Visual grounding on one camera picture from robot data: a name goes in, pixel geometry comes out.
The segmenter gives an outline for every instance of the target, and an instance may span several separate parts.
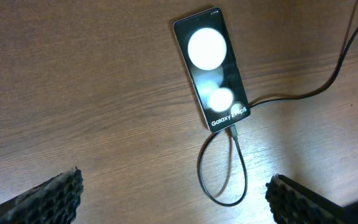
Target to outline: brown wood grain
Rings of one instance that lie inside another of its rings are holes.
[[[272,223],[265,183],[277,173],[340,205],[358,200],[358,36],[328,91],[237,125],[246,199],[224,208],[204,195],[196,162],[209,131],[172,24],[211,5],[253,100],[322,85],[354,1],[0,1],[0,203],[74,166],[85,186],[75,223]],[[204,159],[213,194],[228,155],[222,135]],[[244,183],[232,158],[224,202]]]

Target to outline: wooden surface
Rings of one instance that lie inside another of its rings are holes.
[[[205,196],[196,162],[209,131],[172,24],[211,5],[253,100],[322,85],[354,1],[0,1],[0,203],[74,166],[85,180],[75,223],[272,223],[265,183],[277,173],[340,205],[358,200],[358,36],[328,91],[237,125],[246,199],[224,208]],[[228,157],[220,136],[204,160],[214,194]],[[224,202],[242,192],[232,158]]]

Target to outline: black smartphone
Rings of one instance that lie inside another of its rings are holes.
[[[220,8],[176,21],[173,30],[209,130],[215,133],[248,117],[246,92]]]

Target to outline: black textured object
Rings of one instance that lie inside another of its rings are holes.
[[[83,191],[81,171],[68,170],[0,205],[0,223],[71,223]]]
[[[266,200],[276,223],[358,224],[354,214],[284,175],[273,176],[266,187]]]

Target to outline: smartphone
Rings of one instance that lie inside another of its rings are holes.
[[[248,117],[222,10],[214,7],[176,21],[173,30],[209,130],[215,133]]]

